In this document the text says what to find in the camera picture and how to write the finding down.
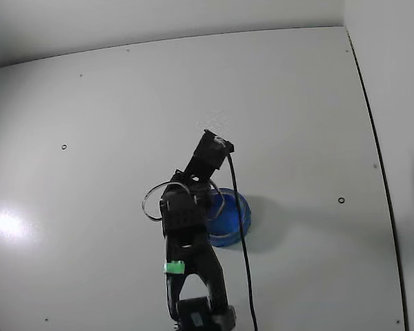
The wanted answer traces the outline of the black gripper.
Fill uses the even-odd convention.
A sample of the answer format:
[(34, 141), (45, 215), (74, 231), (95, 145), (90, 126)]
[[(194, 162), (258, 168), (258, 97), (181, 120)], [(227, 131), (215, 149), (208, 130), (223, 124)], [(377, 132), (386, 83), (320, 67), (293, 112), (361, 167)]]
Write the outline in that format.
[(193, 155), (186, 166), (184, 173), (188, 177), (197, 177), (198, 179), (209, 179), (215, 171), (212, 165), (215, 153), (214, 144), (215, 135), (204, 130), (204, 133), (193, 152)]

